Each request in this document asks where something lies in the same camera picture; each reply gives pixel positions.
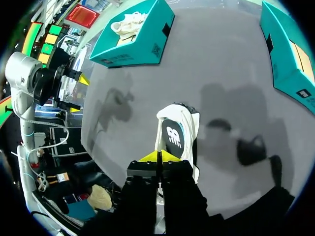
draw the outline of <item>green light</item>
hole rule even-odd
[[[51,25],[49,29],[49,33],[54,34],[54,35],[59,35],[62,29],[63,28],[60,26]]]
[[[42,26],[42,23],[32,23],[28,34],[26,35],[23,48],[22,48],[22,53],[29,56],[31,55],[31,51],[33,48],[33,44],[35,42],[36,36]]]
[[[41,52],[46,53],[46,54],[51,54],[53,48],[54,48],[53,45],[44,43],[43,48],[41,49]]]
[[[0,101],[0,128],[12,114],[12,112],[6,110],[5,107],[12,109],[11,96]]]

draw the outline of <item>yellow light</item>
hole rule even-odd
[[[38,60],[41,61],[44,64],[47,64],[48,60],[49,60],[49,56],[50,55],[46,55],[46,54],[39,54]]]
[[[57,38],[58,36],[56,35],[48,34],[46,37],[45,43],[55,44]]]

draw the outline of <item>person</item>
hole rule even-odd
[[[73,39],[69,39],[67,41],[65,41],[67,46],[74,46],[74,47],[78,47],[79,43],[77,41],[74,41]]]

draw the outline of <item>white sneaker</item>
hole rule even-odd
[[[155,150],[165,150],[181,160],[188,160],[197,183],[200,171],[194,165],[193,144],[199,131],[200,113],[193,107],[175,103],[160,110],[157,118]]]
[[[140,32],[143,22],[147,18],[146,13],[134,12],[132,14],[125,14],[125,18],[120,22],[113,22],[111,29],[120,36],[121,40],[125,40]]]

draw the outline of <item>gray table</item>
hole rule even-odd
[[[186,102],[201,113],[198,186],[209,214],[232,216],[273,187],[270,163],[243,167],[236,137],[263,136],[283,161],[283,186],[297,195],[314,163],[315,119],[275,90],[259,18],[229,9],[176,9],[160,65],[95,64],[85,98],[82,144],[120,186],[130,161],[153,151],[156,113]],[[231,133],[207,128],[227,120]]]

